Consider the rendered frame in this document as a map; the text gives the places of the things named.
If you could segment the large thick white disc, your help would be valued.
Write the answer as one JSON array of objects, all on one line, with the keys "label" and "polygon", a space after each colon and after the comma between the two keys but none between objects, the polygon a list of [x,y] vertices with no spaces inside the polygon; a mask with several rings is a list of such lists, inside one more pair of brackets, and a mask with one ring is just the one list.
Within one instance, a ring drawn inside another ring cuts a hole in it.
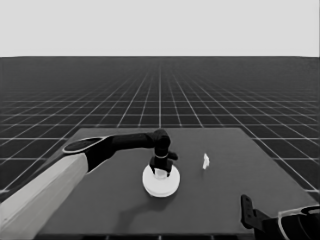
[{"label": "large thick white disc", "polygon": [[145,190],[153,197],[165,198],[174,194],[180,184],[180,173],[175,166],[172,166],[170,177],[162,169],[155,169],[155,175],[147,165],[142,173],[142,183]]}]

